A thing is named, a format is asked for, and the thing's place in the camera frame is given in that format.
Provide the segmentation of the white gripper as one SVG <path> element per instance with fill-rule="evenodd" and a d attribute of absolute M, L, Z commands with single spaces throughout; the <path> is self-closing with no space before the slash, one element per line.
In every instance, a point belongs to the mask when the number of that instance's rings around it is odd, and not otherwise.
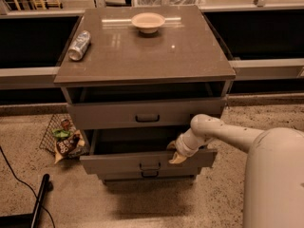
<path fill-rule="evenodd" d="M 198 152 L 198 149 L 191 149 L 188 147 L 183 139 L 183 134 L 180 134 L 175 141 L 171 141 L 166 149 L 174 150 L 176 148 L 177 152 L 174 153 L 172 159 L 169 161 L 170 164 L 180 164 L 186 161 L 186 157 L 192 157 Z"/>

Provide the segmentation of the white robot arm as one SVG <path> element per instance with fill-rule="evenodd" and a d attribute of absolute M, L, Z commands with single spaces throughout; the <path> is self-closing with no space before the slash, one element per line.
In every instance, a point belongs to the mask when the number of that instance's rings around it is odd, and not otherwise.
<path fill-rule="evenodd" d="M 247 154 L 243 228 L 304 228 L 304 132 L 235 126 L 199 114 L 168 144 L 172 164 L 185 162 L 217 139 Z"/>

